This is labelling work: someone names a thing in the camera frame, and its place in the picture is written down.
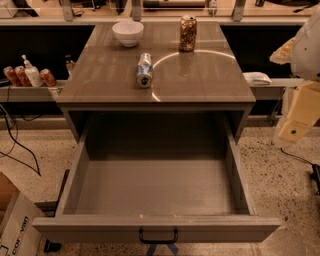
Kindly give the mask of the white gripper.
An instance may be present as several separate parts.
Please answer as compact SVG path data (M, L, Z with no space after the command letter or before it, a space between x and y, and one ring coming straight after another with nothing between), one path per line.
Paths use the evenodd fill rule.
M269 60L284 65L291 62L291 71L305 81L293 91L292 102L278 136L297 143L320 119L320 8Z

